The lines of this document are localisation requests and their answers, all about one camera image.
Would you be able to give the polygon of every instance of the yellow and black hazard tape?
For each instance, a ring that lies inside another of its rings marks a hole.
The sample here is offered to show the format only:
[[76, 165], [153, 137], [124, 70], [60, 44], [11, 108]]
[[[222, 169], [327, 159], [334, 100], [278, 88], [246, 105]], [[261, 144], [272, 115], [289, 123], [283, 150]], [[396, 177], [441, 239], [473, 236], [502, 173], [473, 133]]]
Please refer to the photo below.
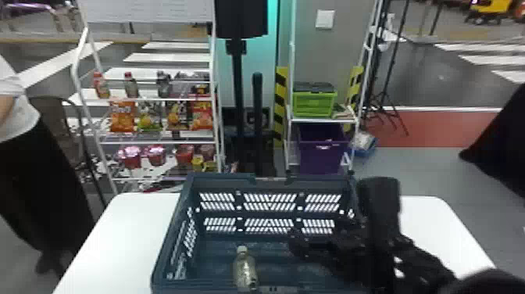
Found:
[[278, 66], [275, 74], [275, 103], [273, 104], [273, 147], [283, 146], [288, 96], [287, 79], [288, 68]]
[[[348, 93], [346, 95], [346, 105], [350, 105], [357, 115], [359, 104], [359, 92], [361, 90], [361, 81], [363, 78], [364, 67], [354, 66], [350, 74], [350, 81], [348, 82]], [[343, 131], [346, 133], [352, 129], [352, 124], [344, 124]]]

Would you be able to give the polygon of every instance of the beverage bottle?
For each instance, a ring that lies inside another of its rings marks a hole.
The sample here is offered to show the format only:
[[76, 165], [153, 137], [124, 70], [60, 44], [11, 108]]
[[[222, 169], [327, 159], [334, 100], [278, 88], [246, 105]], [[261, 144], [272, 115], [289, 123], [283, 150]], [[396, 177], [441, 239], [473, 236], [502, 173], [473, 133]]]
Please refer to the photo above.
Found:
[[128, 98], [138, 98], [140, 96], [137, 81], [133, 79], [129, 71], [124, 73], [124, 90], [126, 90], [126, 96]]
[[108, 99], [109, 96], [111, 96], [111, 92], [109, 91], [108, 82], [105, 81], [104, 77], [102, 76], [102, 73], [99, 71], [95, 71], [93, 73], [93, 87], [95, 88], [95, 91], [97, 92], [97, 96], [102, 99]]
[[234, 261], [234, 282], [237, 290], [242, 293], [257, 292], [259, 288], [255, 259], [248, 254], [246, 246], [237, 248], [237, 257]]
[[159, 89], [160, 98], [169, 98], [172, 92], [172, 85], [170, 83], [171, 77], [163, 71], [157, 71], [157, 87]]

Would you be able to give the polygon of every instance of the red carpet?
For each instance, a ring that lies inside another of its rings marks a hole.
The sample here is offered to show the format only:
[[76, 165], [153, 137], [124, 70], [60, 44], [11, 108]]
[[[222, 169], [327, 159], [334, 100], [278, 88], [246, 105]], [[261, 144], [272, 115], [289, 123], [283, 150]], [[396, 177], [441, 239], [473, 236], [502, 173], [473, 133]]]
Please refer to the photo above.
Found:
[[395, 130], [383, 117], [368, 123], [369, 132], [379, 138], [380, 147], [468, 147], [496, 117], [497, 113], [400, 112], [409, 129], [406, 136], [399, 122]]

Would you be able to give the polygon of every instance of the speaker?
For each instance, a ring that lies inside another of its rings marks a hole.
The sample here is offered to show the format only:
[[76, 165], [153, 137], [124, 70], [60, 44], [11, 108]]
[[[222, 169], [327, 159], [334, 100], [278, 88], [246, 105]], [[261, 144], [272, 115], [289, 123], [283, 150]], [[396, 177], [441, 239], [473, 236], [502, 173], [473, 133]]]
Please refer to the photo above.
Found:
[[248, 39], [268, 34], [268, 0], [215, 0], [217, 37]]

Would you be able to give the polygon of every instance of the tripod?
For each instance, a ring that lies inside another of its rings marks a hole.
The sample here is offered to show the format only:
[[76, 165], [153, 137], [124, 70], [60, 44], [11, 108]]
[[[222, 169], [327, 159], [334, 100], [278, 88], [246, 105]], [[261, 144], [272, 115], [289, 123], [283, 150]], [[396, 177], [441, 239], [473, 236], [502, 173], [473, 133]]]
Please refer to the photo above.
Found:
[[[388, 17], [388, 10], [390, 8], [390, 3], [391, 3], [391, 0], [388, 1], [388, 4], [385, 6], [384, 11], [383, 11], [383, 16], [381, 17], [380, 23], [376, 27], [376, 38], [380, 38], [379, 34], [377, 33], [379, 30], [381, 30], [382, 33], [385, 30], [385, 23], [386, 23], [386, 19]], [[395, 108], [395, 105], [392, 102], [392, 100], [390, 98], [390, 95], [388, 94], [388, 85], [390, 84], [390, 78], [391, 78], [391, 75], [392, 75], [392, 70], [394, 69], [395, 57], [396, 57], [396, 55], [398, 53], [399, 40], [401, 39], [401, 34], [402, 34], [403, 28], [405, 26], [406, 14], [409, 11], [409, 3], [410, 3], [410, 0], [405, 0], [405, 7], [403, 9], [401, 23], [399, 24], [399, 28], [398, 28], [398, 32], [397, 32], [397, 38], [395, 39], [394, 51], [392, 52], [392, 57], [390, 59], [390, 64], [388, 65], [387, 79], [384, 82], [383, 90], [379, 94], [372, 95], [373, 86], [375, 85], [375, 81], [377, 79], [377, 71], [379, 69], [380, 57], [381, 57], [380, 50], [376, 51], [376, 55], [374, 56], [374, 60], [373, 60], [373, 72], [372, 72], [373, 79], [370, 82], [370, 86], [367, 89], [366, 103], [365, 103], [366, 104], [366, 109], [365, 109], [365, 115], [364, 115], [366, 120], [372, 120], [374, 118], [377, 118], [377, 119], [380, 120], [380, 122], [382, 124], [384, 124], [384, 121], [381, 118], [381, 116], [385, 116], [388, 119], [388, 121], [390, 122], [390, 124], [392, 125], [392, 127], [394, 127], [395, 130], [398, 129], [398, 126], [395, 124], [395, 122], [394, 122], [394, 120], [392, 120], [392, 118], [397, 118], [399, 123], [401, 124], [401, 126], [403, 128], [403, 131], [405, 132], [405, 134], [407, 136], [409, 135], [409, 130], [406, 127], [405, 122], [403, 121], [403, 119], [399, 115], [398, 110]], [[388, 105], [392, 108], [393, 113], [388, 112], [384, 108], [384, 104], [385, 103], [388, 103]], [[369, 117], [369, 112], [374, 113], [374, 115]]]

